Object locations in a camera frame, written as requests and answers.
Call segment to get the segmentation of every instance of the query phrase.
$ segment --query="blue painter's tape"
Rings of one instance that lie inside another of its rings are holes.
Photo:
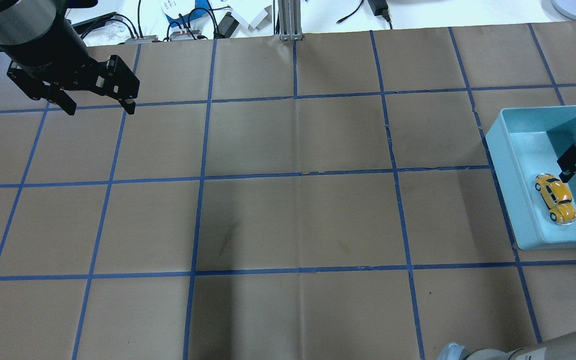
[[[199,248],[199,227],[201,225],[202,204],[204,200],[204,183],[206,177],[206,153],[208,152],[208,132],[210,130],[210,112],[213,102],[213,84],[215,80],[215,56],[217,55],[217,41],[212,41],[212,56],[210,57],[210,77],[208,79],[208,101],[206,103],[206,117],[203,128],[203,148],[201,150],[201,180],[197,194],[197,212],[194,219],[194,238],[192,240],[192,262],[190,264],[190,283],[188,286],[188,300],[185,308],[185,330],[183,332],[183,360],[188,359],[188,344],[190,343],[190,319],[193,312],[195,296],[195,274],[197,272],[197,250]]]
[[[559,100],[560,105],[565,105],[564,100],[562,98],[562,93],[560,93],[560,89],[558,88],[557,82],[555,82],[555,78],[553,76],[553,72],[551,71],[551,67],[548,66],[548,61],[546,60],[546,55],[544,55],[544,51],[542,50],[542,46],[539,44],[539,40],[537,39],[537,34],[535,34],[535,29],[533,29],[532,23],[528,24],[528,29],[530,29],[530,34],[532,35],[532,39],[534,44],[537,46],[537,51],[539,51],[539,56],[541,57],[541,61],[543,62],[543,66],[546,67],[546,72],[548,73],[548,77],[550,78],[550,82],[555,89],[555,93],[557,93],[557,98]]]
[[[414,330],[416,332],[416,341],[419,349],[419,358],[426,360],[424,352],[424,341],[421,333],[421,322],[419,320],[419,309],[417,304],[417,295],[415,291],[415,281],[413,277],[412,260],[410,257],[410,245],[408,239],[408,231],[406,228],[406,216],[404,215],[404,208],[402,203],[402,192],[400,191],[400,179],[397,171],[397,162],[395,154],[393,153],[393,137],[391,135],[391,123],[388,117],[388,107],[386,105],[386,93],[384,92],[384,79],[382,78],[382,67],[379,62],[379,54],[377,51],[377,44],[375,43],[375,34],[370,30],[370,42],[372,43],[372,52],[374,53],[374,62],[377,67],[377,77],[379,78],[379,91],[381,92],[381,107],[383,109],[383,120],[386,127],[386,139],[388,141],[388,151],[390,152],[390,162],[392,163],[392,175],[395,182],[395,193],[397,195],[397,209],[399,212],[399,222],[401,224],[401,233],[404,242],[404,252],[406,254],[406,266],[409,278],[410,287],[410,300],[412,302]]]
[[[499,205],[501,207],[501,212],[503,215],[503,221],[505,222],[505,229],[508,234],[508,239],[510,241],[510,246],[512,247],[512,252],[514,253],[514,262],[517,268],[517,272],[519,274],[519,281],[521,282],[521,288],[523,289],[523,296],[526,300],[526,306],[528,307],[528,315],[530,316],[530,322],[532,323],[532,330],[534,331],[535,339],[538,342],[542,341],[542,335],[539,330],[539,325],[537,324],[537,317],[535,316],[535,310],[533,309],[533,301],[530,296],[530,292],[528,292],[528,285],[526,285],[526,277],[524,276],[524,270],[522,268],[521,260],[519,259],[519,253],[517,249],[514,248],[515,244],[515,237],[513,234],[512,226],[510,225],[510,218],[508,217],[508,210],[506,209],[506,203],[504,201],[504,197],[501,193],[501,188],[499,187],[499,180],[497,178],[497,173],[495,171],[495,166],[492,162],[492,158],[490,157],[490,151],[488,147],[488,143],[486,141],[486,136],[484,135],[482,129],[482,121],[480,120],[479,114],[475,110],[475,100],[473,97],[473,91],[471,89],[470,82],[468,81],[468,75],[466,75],[466,69],[464,68],[464,62],[462,60],[462,56],[459,51],[459,47],[457,46],[457,39],[455,39],[455,34],[453,32],[452,27],[448,27],[448,33],[450,34],[450,39],[452,41],[452,46],[454,47],[455,55],[457,56],[457,61],[459,62],[459,69],[461,70],[461,75],[463,77],[464,84],[466,84],[466,89],[468,89],[468,98],[470,99],[470,105],[472,107],[472,112],[475,117],[475,122],[477,123],[479,137],[481,138],[481,143],[486,151],[486,159],[488,164],[490,165],[490,172],[493,177],[494,182],[494,189],[496,191],[497,198],[499,200]]]

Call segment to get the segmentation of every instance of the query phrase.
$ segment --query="blue box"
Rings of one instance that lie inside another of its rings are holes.
[[[517,246],[576,248],[576,220],[558,225],[535,190],[540,173],[559,176],[557,159],[576,142],[576,105],[503,109],[486,135]],[[576,174],[567,183],[576,209]]]

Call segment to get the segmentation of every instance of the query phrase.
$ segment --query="white paper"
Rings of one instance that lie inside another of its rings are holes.
[[[159,0],[164,14],[172,19],[179,18],[179,14],[187,15],[195,8],[195,0]]]

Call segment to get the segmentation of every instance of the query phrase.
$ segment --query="yellow toy car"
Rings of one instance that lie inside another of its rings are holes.
[[[550,212],[550,219],[560,225],[575,221],[576,212],[572,205],[572,193],[568,185],[550,173],[540,173],[535,178],[537,189]]]

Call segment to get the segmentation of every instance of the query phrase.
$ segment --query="plastic bin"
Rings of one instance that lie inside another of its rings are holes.
[[[557,159],[576,142],[576,105],[503,109],[486,135],[517,246],[576,248],[576,220],[558,225],[535,190],[540,173],[559,176]],[[576,208],[576,174],[567,183]]]

